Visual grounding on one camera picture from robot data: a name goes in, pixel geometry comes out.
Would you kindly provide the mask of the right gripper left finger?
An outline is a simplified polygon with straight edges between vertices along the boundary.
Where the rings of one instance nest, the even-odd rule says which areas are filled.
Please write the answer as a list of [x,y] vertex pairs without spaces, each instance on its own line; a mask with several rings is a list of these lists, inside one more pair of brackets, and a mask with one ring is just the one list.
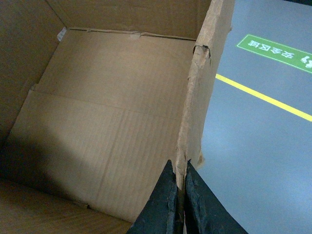
[[128,234],[174,234],[177,185],[172,161],[168,160],[143,210]]

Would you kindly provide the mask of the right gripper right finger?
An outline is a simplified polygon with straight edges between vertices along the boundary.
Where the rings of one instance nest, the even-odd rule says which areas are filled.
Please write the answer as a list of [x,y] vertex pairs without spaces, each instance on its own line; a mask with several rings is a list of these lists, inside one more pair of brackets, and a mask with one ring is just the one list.
[[185,178],[185,222],[188,234],[246,234],[227,212],[191,162]]

